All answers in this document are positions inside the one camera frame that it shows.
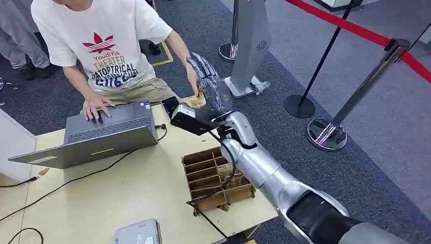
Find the person's left hand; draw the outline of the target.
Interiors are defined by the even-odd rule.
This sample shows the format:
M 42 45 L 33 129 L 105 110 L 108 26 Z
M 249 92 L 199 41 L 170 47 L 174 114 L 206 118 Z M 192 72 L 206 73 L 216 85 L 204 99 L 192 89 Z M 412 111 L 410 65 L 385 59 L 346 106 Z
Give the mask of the person's left hand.
M 187 73 L 188 82 L 190 83 L 190 86 L 193 90 L 194 96 L 197 97 L 198 93 L 199 93 L 198 86 L 197 86 L 197 81 L 198 81 L 197 74 L 190 64 L 186 64 L 185 69 L 186 69 L 186 73 Z

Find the person's right hand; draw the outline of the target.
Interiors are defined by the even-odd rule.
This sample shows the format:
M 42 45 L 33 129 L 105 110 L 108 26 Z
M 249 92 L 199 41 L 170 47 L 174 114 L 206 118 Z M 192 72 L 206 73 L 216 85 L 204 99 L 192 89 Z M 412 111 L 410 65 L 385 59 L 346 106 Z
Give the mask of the person's right hand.
M 104 112 L 108 117 L 111 117 L 111 113 L 108 110 L 108 106 L 115 106 L 115 104 L 108 98 L 98 95 L 96 93 L 86 95 L 84 106 L 83 106 L 83 116 L 87 121 L 98 120 L 100 115 L 99 111 Z

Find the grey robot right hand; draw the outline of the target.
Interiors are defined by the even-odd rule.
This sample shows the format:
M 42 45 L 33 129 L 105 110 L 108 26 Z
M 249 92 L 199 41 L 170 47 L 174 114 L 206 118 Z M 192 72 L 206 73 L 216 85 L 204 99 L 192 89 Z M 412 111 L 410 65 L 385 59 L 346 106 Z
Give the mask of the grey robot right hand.
M 215 68 L 201 55 L 193 52 L 187 62 L 195 70 L 198 81 L 198 96 L 192 99 L 197 117 L 211 121 L 232 111 L 231 94 L 224 79 Z

